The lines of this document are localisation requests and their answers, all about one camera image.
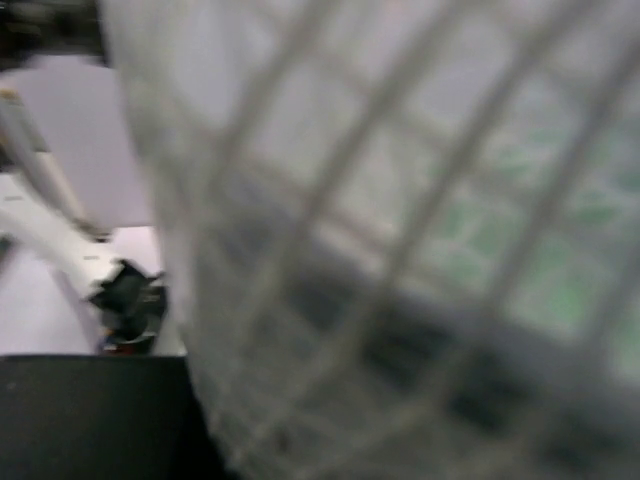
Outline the booklet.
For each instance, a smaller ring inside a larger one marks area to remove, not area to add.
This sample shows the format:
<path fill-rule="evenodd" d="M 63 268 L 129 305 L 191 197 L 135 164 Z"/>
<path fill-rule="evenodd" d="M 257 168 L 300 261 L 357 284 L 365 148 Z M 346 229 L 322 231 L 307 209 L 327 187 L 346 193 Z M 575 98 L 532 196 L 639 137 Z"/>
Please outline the booklet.
<path fill-rule="evenodd" d="M 571 354 L 428 296 L 514 115 L 639 118 L 635 1 L 105 1 L 170 318 L 244 479 L 635 479 L 639 240 Z"/>

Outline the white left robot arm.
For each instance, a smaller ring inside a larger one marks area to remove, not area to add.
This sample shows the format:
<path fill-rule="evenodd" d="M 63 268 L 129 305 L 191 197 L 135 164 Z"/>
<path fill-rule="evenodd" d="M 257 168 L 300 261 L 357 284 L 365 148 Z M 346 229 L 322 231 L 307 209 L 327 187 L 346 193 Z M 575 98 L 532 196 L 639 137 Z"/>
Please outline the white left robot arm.
<path fill-rule="evenodd" d="M 17 92 L 1 92 L 1 237 L 40 254 L 94 352 L 149 355 L 167 311 L 164 273 L 118 253 Z"/>

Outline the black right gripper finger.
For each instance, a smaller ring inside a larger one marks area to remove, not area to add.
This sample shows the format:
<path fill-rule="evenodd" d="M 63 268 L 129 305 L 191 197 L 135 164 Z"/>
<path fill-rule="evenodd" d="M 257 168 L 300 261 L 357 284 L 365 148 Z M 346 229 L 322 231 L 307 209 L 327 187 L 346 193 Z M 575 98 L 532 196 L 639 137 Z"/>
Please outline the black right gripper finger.
<path fill-rule="evenodd" d="M 1 359 L 4 479 L 230 479 L 181 357 Z"/>

